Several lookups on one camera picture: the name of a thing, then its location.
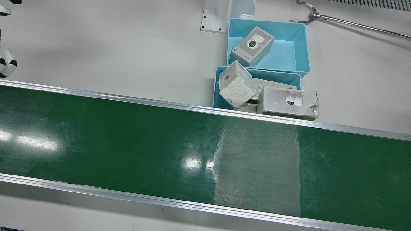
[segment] white tabletop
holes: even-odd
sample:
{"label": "white tabletop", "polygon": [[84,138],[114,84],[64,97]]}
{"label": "white tabletop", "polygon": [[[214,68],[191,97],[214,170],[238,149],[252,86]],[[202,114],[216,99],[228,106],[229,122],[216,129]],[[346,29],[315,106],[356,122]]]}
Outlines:
{"label": "white tabletop", "polygon": [[[2,17],[7,79],[211,106],[226,35],[199,30],[204,0],[25,1]],[[311,0],[319,13],[411,35],[411,13]],[[256,19],[304,20],[295,1],[256,0]],[[411,134],[411,41],[317,20],[307,25],[318,122]]]}

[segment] blue plastic bin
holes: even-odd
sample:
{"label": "blue plastic bin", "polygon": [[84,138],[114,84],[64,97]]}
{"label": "blue plastic bin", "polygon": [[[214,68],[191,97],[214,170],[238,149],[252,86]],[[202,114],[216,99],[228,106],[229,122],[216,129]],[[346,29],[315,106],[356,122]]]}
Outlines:
{"label": "blue plastic bin", "polygon": [[302,23],[230,19],[227,65],[234,61],[230,56],[231,50],[256,26],[274,36],[274,42],[267,55],[255,67],[250,68],[292,72],[301,77],[309,73],[307,38],[305,25]]}
{"label": "blue plastic bin", "polygon": [[[212,107],[220,109],[229,109],[234,110],[221,95],[218,94],[220,89],[218,88],[219,76],[227,67],[218,66],[215,71],[215,80],[214,80],[214,96],[212,99]],[[284,83],[296,86],[298,89],[301,89],[301,76],[296,73],[287,73],[287,72],[276,72],[268,70],[259,70],[254,68],[245,68],[253,78],[264,79],[269,81],[274,81],[278,83]]]}

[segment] cube-shaped box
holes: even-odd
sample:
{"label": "cube-shaped box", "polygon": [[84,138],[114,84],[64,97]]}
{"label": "cube-shaped box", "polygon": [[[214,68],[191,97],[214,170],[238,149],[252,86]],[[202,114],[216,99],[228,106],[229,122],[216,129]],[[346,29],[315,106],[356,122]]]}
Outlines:
{"label": "cube-shaped box", "polygon": [[239,108],[256,94],[251,74],[238,62],[219,75],[219,94],[234,108]]}
{"label": "cube-shaped box", "polygon": [[257,113],[303,120],[318,117],[318,98],[315,91],[264,87],[260,93]]}
{"label": "cube-shaped box", "polygon": [[269,52],[274,37],[256,26],[232,50],[231,55],[245,67],[255,67]]}

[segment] green conveyor belt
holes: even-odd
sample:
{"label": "green conveyor belt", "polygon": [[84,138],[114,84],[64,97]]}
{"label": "green conveyor belt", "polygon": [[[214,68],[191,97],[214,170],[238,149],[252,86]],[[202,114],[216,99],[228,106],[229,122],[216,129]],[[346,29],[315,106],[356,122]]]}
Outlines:
{"label": "green conveyor belt", "polygon": [[0,86],[0,173],[411,230],[411,142]]}

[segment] plastic wrap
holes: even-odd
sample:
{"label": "plastic wrap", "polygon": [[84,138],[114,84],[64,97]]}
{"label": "plastic wrap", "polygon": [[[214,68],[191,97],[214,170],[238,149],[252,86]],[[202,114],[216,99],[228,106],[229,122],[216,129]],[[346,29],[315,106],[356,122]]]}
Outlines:
{"label": "plastic wrap", "polygon": [[255,67],[270,51],[274,37],[255,27],[232,50],[231,55],[245,67]]}
{"label": "plastic wrap", "polygon": [[263,87],[276,87],[276,88],[286,88],[286,89],[297,89],[296,86],[284,84],[284,83],[277,83],[273,81],[268,81],[264,79],[257,79],[253,78],[253,82],[256,90],[256,94],[250,99],[252,101],[258,102],[258,98],[260,96],[261,91],[263,90]]}
{"label": "plastic wrap", "polygon": [[257,104],[245,103],[241,105],[241,107],[236,108],[235,110],[242,111],[242,112],[257,113]]}
{"label": "plastic wrap", "polygon": [[234,108],[239,108],[255,94],[251,74],[234,61],[219,76],[219,94]]}
{"label": "plastic wrap", "polygon": [[264,87],[257,113],[315,120],[319,114],[317,92]]}

